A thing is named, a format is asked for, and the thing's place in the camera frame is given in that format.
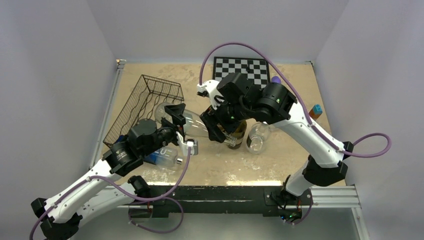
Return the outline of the clear wine bottle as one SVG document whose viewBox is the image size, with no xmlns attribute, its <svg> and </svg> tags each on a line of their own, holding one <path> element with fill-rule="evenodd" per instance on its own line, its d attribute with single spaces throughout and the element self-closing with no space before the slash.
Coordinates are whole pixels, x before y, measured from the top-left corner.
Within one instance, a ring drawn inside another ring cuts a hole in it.
<svg viewBox="0 0 424 240">
<path fill-rule="evenodd" d="M 156 107 L 154 112 L 155 121 L 159 124 L 162 123 L 162 118 L 165 118 L 170 123 L 173 123 L 172 116 L 165 111 L 165 106 L 172 106 L 172 104 L 169 102 L 162 102 Z M 209 138 L 208 130 L 197 113 L 185 108 L 182 115 L 186 120 L 183 126 L 186 136 L 207 139 Z"/>
</svg>

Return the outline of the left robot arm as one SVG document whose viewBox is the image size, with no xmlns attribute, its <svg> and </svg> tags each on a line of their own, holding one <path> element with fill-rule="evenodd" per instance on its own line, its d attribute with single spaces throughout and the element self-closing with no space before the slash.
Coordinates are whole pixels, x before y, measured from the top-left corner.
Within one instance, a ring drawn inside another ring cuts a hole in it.
<svg viewBox="0 0 424 240">
<path fill-rule="evenodd" d="M 31 207 L 38 219 L 31 229 L 29 239 L 34 238 L 37 227 L 40 227 L 47 240 L 71 238 L 78 231 L 82 221 L 89 221 L 95 214 L 104 212 L 106 207 L 112 206 L 106 199 L 98 205 L 90 205 L 87 210 L 82 209 L 108 185 L 113 186 L 118 192 L 116 198 L 124 201 L 130 199 L 138 205 L 168 198 L 183 180 L 191 156 L 197 154 L 196 141 L 185 140 L 185 108 L 184 103 L 166 105 L 164 110 L 173 121 L 162 119 L 161 128 L 157 128 L 155 121 L 151 119 L 142 119 L 138 125 L 130 129 L 122 141 L 116 142 L 102 159 L 68 188 L 50 198 L 35 199 Z M 122 186 L 115 183 L 141 166 L 148 155 L 169 143 L 181 148 L 186 156 L 186 162 L 175 185 L 167 192 L 149 197 L 148 189 L 141 185 L 132 188 L 130 183 Z"/>
</svg>

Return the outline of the clear bottle near silver cap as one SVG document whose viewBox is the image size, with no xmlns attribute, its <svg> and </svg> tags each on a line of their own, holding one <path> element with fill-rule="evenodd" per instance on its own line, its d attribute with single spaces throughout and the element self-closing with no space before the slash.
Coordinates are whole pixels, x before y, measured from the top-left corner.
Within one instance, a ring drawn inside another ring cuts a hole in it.
<svg viewBox="0 0 424 240">
<path fill-rule="evenodd" d="M 272 133 L 272 127 L 266 122 L 257 122 L 250 128 L 246 138 L 246 149 L 254 155 L 261 154 L 267 145 Z"/>
</svg>

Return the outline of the blue square bottle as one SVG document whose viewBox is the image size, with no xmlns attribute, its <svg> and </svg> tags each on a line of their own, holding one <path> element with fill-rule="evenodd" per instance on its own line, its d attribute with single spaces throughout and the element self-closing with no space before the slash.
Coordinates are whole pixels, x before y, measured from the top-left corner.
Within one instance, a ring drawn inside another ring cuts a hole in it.
<svg viewBox="0 0 424 240">
<path fill-rule="evenodd" d="M 145 163 L 172 168 L 183 162 L 178 152 L 167 145 L 159 145 L 143 136 L 128 135 L 121 135 L 104 158 L 115 172 L 134 170 Z"/>
</svg>

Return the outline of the purple flashlight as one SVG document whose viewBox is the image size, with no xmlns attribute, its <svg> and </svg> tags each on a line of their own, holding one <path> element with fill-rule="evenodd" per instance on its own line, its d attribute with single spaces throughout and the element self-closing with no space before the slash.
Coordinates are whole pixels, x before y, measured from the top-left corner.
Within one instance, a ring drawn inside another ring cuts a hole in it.
<svg viewBox="0 0 424 240">
<path fill-rule="evenodd" d="M 271 83 L 281 85 L 282 84 L 282 80 L 281 80 L 281 78 L 279 76 L 273 76 L 271 78 Z"/>
</svg>

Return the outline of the black wire wine rack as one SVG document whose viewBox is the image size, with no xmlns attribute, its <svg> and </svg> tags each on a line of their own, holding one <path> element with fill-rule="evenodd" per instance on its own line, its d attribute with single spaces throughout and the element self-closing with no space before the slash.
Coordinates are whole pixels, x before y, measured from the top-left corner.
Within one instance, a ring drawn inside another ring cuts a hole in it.
<svg viewBox="0 0 424 240">
<path fill-rule="evenodd" d="M 142 74 L 103 139 L 103 143 L 109 148 L 120 141 L 139 120 L 154 119 L 159 104 L 178 105 L 184 100 L 180 83 Z"/>
</svg>

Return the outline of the black white chessboard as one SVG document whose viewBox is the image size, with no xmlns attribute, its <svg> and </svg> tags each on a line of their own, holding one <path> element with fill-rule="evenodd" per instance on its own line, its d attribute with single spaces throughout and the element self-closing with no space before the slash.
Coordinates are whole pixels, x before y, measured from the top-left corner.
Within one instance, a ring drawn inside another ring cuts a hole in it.
<svg viewBox="0 0 424 240">
<path fill-rule="evenodd" d="M 250 67 L 250 72 L 246 71 L 247 66 Z M 252 80 L 261 89 L 271 82 L 269 63 L 263 58 L 215 56 L 212 79 L 221 81 L 230 73 L 247 75 L 247 79 Z"/>
</svg>

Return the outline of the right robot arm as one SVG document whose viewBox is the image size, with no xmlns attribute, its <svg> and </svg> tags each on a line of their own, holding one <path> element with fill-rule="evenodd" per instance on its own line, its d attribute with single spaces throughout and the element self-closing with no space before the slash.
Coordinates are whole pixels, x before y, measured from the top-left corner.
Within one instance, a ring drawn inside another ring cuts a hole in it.
<svg viewBox="0 0 424 240">
<path fill-rule="evenodd" d="M 348 166 L 344 160 L 353 144 L 327 133 L 284 85 L 270 82 L 260 88 L 246 74 L 236 72 L 220 81 L 199 83 L 197 94 L 210 101 L 200 115 L 209 140 L 223 143 L 242 121 L 254 119 L 282 130 L 308 152 L 304 166 L 283 184 L 280 196 L 284 202 L 294 203 L 312 186 L 327 187 L 345 179 Z"/>
</svg>

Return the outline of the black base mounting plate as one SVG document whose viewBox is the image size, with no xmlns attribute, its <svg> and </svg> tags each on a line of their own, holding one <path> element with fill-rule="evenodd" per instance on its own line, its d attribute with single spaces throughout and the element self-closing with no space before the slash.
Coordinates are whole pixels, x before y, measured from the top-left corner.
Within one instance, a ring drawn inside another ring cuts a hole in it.
<svg viewBox="0 0 424 240">
<path fill-rule="evenodd" d="M 264 217 L 291 216 L 297 219 L 302 208 L 313 205 L 312 193 L 285 200 L 280 186 L 196 186 L 180 185 L 168 199 L 147 204 L 154 218 L 170 213 L 185 214 L 258 214 Z"/>
</svg>

